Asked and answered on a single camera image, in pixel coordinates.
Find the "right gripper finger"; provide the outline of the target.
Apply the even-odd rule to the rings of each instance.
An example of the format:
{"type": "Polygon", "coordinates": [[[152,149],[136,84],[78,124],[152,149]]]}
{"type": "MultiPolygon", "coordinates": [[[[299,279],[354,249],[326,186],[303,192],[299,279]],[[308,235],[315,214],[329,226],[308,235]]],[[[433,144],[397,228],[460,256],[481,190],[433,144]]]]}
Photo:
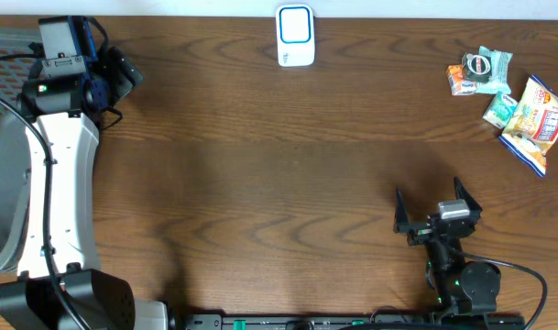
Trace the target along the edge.
{"type": "Polygon", "coordinates": [[[396,234],[407,233],[410,230],[410,220],[399,188],[396,189],[395,196],[396,206],[393,231],[396,234]]]}
{"type": "Polygon", "coordinates": [[[470,210],[470,215],[475,219],[480,218],[482,213],[481,205],[475,200],[475,198],[467,191],[464,185],[461,183],[458,177],[454,177],[454,191],[457,199],[464,200],[466,205],[470,210]]]}

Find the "dark green round-label packet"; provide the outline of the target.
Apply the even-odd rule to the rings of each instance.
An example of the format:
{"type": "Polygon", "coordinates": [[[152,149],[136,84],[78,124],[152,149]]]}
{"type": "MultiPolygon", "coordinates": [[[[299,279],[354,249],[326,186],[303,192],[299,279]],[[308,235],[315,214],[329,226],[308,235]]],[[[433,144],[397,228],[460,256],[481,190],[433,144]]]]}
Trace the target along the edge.
{"type": "Polygon", "coordinates": [[[462,58],[462,71],[468,81],[488,83],[492,75],[491,59],[480,54],[466,53],[462,58]]]}

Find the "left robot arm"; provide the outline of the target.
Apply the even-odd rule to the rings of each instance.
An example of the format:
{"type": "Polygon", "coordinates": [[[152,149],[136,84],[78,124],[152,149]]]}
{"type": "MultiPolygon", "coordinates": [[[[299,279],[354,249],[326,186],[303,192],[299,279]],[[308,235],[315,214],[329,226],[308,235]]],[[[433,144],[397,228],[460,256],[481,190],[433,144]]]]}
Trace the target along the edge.
{"type": "Polygon", "coordinates": [[[142,81],[116,47],[52,51],[12,110],[30,157],[27,228],[16,280],[0,284],[0,315],[15,329],[173,329],[164,302],[135,298],[101,270],[93,231],[93,166],[102,115],[142,81]]]}

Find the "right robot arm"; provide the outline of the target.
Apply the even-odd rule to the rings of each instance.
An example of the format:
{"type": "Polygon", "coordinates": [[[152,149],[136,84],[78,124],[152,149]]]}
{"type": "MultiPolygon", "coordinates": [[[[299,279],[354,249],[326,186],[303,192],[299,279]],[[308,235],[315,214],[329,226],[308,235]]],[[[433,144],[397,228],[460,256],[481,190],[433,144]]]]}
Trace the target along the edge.
{"type": "Polygon", "coordinates": [[[500,291],[498,267],[488,261],[467,261],[460,242],[475,232],[482,207],[457,178],[454,191],[453,200],[438,203],[436,213],[415,223],[396,191],[393,231],[406,235],[410,246],[425,246],[426,279],[440,304],[430,312],[430,320],[438,325],[452,317],[494,313],[500,291]]]}

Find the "orange tissue pack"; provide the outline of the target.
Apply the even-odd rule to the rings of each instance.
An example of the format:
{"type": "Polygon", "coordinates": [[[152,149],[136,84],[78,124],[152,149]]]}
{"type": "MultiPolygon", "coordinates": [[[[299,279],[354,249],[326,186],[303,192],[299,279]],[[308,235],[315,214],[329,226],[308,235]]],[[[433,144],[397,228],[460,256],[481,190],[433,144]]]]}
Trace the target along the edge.
{"type": "Polygon", "coordinates": [[[446,75],[453,96],[465,96],[476,93],[477,82],[466,79],[462,65],[450,65],[446,70],[446,75]]]}

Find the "light green wipes packet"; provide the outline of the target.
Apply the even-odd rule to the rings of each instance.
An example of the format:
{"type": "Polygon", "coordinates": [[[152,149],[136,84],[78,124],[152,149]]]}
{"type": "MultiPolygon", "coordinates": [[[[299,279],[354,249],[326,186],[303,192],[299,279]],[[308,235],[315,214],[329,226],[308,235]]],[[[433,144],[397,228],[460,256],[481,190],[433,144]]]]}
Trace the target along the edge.
{"type": "Polygon", "coordinates": [[[488,49],[480,46],[479,55],[487,56],[491,62],[491,76],[488,82],[480,82],[478,84],[477,94],[511,94],[511,88],[508,83],[509,63],[513,54],[496,49],[488,49]]]}

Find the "teal tissue pack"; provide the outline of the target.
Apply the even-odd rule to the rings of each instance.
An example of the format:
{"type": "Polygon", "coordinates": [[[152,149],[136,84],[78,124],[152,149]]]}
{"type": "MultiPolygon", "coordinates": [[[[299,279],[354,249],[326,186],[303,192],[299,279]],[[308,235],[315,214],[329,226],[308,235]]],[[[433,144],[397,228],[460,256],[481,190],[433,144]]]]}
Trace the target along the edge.
{"type": "Polygon", "coordinates": [[[496,128],[503,129],[509,123],[518,106],[518,101],[508,94],[498,92],[482,118],[496,128]]]}

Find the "yellow snack chip bag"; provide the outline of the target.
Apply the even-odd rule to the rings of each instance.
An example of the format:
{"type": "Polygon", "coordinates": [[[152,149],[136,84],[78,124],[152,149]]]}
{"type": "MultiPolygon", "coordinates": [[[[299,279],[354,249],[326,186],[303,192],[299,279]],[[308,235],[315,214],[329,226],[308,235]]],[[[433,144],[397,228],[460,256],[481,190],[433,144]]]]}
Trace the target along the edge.
{"type": "Polygon", "coordinates": [[[557,93],[538,76],[531,75],[498,139],[539,177],[544,177],[546,154],[558,139],[557,93]]]}

